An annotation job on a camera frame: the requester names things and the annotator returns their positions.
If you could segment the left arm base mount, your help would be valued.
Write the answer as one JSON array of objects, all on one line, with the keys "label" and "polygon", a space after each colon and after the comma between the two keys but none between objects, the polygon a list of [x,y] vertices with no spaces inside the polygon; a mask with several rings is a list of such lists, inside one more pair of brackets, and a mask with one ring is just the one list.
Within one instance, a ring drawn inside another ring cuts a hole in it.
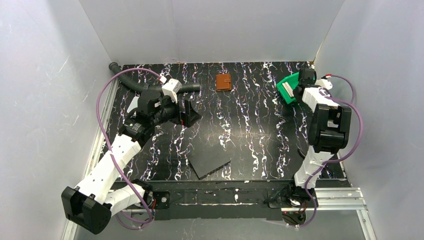
[{"label": "left arm base mount", "polygon": [[138,231],[146,228],[155,220],[157,210],[166,210],[170,207],[171,193],[169,191],[152,191],[149,193],[147,198],[149,200],[148,207],[152,214],[152,220],[149,220],[147,211],[140,203],[138,203],[136,205],[138,205],[140,208],[132,209],[129,213],[129,216],[134,218],[134,220],[130,221],[131,225],[128,227],[128,229]]}]

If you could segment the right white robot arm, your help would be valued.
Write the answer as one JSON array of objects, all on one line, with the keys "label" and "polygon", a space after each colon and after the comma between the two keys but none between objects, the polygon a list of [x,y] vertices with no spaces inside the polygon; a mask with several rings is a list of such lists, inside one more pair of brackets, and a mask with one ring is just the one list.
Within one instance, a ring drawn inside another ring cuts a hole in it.
[{"label": "right white robot arm", "polygon": [[316,78],[312,68],[302,68],[298,73],[294,96],[313,113],[307,130],[309,147],[293,177],[291,197],[299,202],[310,200],[326,161],[345,148],[349,140],[352,110],[332,100],[328,91],[330,87],[328,80]]}]

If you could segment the brown leather card holder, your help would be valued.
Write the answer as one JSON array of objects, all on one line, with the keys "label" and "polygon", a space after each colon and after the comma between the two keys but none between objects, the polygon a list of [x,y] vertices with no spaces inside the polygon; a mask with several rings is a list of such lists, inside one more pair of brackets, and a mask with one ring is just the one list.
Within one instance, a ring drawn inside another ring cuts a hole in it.
[{"label": "brown leather card holder", "polygon": [[216,75],[216,91],[231,91],[232,80],[229,73],[217,74]]}]

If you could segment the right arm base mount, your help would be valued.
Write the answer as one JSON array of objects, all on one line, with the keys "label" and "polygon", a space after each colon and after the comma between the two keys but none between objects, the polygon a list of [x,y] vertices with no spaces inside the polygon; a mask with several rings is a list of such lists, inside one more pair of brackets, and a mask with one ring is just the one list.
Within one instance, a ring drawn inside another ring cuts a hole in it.
[{"label": "right arm base mount", "polygon": [[271,209],[282,209],[283,221],[288,227],[309,225],[317,215],[318,202],[315,189],[301,187],[272,189],[263,201]]}]

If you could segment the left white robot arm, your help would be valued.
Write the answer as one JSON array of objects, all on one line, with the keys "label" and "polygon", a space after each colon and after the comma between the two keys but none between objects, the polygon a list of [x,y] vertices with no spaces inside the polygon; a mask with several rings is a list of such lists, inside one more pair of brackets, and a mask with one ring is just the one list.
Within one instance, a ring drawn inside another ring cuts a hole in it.
[{"label": "left white robot arm", "polygon": [[157,126],[171,122],[189,128],[201,118],[189,99],[179,103],[158,91],[142,92],[94,169],[75,187],[67,186],[61,193],[65,217],[97,235],[118,212],[137,203],[147,207],[151,185],[133,180],[111,192],[116,179],[153,137]]}]

